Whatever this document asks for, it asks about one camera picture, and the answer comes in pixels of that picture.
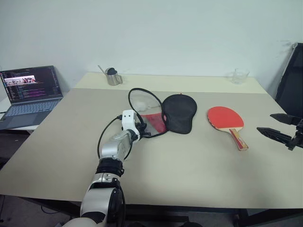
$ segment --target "power cord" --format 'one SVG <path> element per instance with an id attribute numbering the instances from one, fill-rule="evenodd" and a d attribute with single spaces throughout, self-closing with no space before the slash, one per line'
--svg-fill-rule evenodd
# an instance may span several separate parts
<path id="1" fill-rule="evenodd" d="M 98 141 L 98 146 L 97 146 L 97 154 L 98 154 L 98 158 L 99 158 L 99 159 L 100 159 L 100 150 L 99 150 L 99 147 L 100 147 L 100 142 L 101 142 L 102 136 L 103 136 L 104 132 L 106 131 L 106 129 L 107 129 L 115 120 L 122 120 L 122 115 L 119 115 L 119 116 L 117 116 L 116 118 L 112 119 L 111 122 L 105 127 L 105 129 L 104 129 L 103 132 L 101 133 L 101 136 L 100 136 L 99 141 Z"/>
<path id="2" fill-rule="evenodd" d="M 129 151 L 128 151 L 127 155 L 125 156 L 124 160 L 125 160 L 125 159 L 129 156 L 129 154 L 131 153 L 132 147 L 133 147 L 133 141 L 131 141 L 131 146 L 130 146 Z"/>
<path id="3" fill-rule="evenodd" d="M 4 220 L 1 219 L 1 214 L 3 211 L 3 207 L 4 207 L 4 201 L 5 201 L 5 195 L 3 196 L 3 201 L 2 201 L 2 205 L 1 205 L 1 209 L 0 209 L 0 223 L 4 222 Z"/>
<path id="4" fill-rule="evenodd" d="M 47 211 L 45 211 L 45 210 L 43 209 L 43 206 L 41 206 L 41 210 L 42 210 L 42 212 L 45 213 L 45 214 L 57 214 L 57 213 L 60 213 L 60 212 L 47 212 Z"/>

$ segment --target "ping pong paddle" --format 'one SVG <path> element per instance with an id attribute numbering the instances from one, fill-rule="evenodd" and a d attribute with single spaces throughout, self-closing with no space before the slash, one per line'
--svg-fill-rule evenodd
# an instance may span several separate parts
<path id="1" fill-rule="evenodd" d="M 215 106 L 208 110 L 207 118 L 216 129 L 230 133 L 239 150 L 248 149 L 247 144 L 238 133 L 244 127 L 244 122 L 235 111 L 224 106 Z"/>

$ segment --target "glass cup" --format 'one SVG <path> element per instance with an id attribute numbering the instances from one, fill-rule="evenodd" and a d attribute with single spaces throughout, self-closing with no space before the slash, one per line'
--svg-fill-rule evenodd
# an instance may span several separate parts
<path id="1" fill-rule="evenodd" d="M 232 83 L 243 84 L 249 73 L 248 70 L 236 68 L 232 75 Z"/>

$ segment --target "metal rod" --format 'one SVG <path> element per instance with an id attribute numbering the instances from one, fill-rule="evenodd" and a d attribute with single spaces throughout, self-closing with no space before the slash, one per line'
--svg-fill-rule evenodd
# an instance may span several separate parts
<path id="1" fill-rule="evenodd" d="M 98 67 L 99 67 L 99 69 L 101 69 L 101 71 L 104 73 L 104 75 L 106 75 L 106 73 L 105 73 L 104 70 L 101 68 L 101 66 L 98 65 Z"/>

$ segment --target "silver robot arm segment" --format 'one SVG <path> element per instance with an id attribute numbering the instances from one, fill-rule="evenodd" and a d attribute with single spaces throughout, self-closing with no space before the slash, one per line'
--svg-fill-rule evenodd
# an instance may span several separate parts
<path id="1" fill-rule="evenodd" d="M 135 120 L 133 110 L 123 111 L 123 131 L 102 146 L 99 165 L 81 204 L 80 218 L 69 221 L 64 227 L 104 227 L 107 222 L 118 220 L 123 200 L 119 181 L 124 173 L 123 161 L 132 144 L 140 139 Z"/>

